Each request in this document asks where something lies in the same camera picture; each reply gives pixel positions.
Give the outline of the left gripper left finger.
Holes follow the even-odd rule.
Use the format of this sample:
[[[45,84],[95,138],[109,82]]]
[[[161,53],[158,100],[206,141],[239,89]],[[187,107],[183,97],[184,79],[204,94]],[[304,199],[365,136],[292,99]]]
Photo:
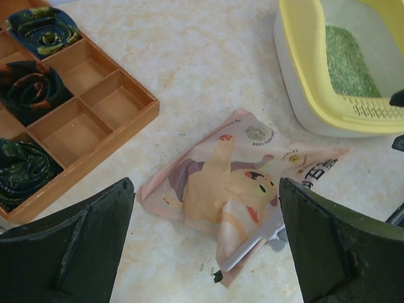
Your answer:
[[[109,302],[134,205],[127,177],[1,234],[1,302]]]

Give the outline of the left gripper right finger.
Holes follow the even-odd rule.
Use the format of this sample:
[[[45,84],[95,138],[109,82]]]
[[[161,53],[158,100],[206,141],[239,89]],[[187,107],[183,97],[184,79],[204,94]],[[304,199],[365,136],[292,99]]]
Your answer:
[[[403,207],[385,222],[289,179],[279,185],[304,302],[403,302]]]

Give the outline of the pink cat litter bag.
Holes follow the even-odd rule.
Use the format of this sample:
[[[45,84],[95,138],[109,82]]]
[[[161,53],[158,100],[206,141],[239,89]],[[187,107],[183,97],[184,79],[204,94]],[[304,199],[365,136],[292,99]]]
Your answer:
[[[152,213],[212,234],[223,267],[263,224],[270,224],[269,239],[284,228],[281,178],[312,188],[347,152],[293,143],[239,109],[146,181],[136,199]]]

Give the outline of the black bag sealing clip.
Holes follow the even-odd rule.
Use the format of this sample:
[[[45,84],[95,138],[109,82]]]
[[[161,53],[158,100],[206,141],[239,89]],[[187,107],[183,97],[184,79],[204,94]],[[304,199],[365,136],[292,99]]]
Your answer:
[[[229,288],[235,278],[243,271],[246,264],[267,243],[275,252],[281,251],[288,243],[282,209],[277,206],[262,225],[231,255],[220,269],[213,274],[214,283],[221,283]]]

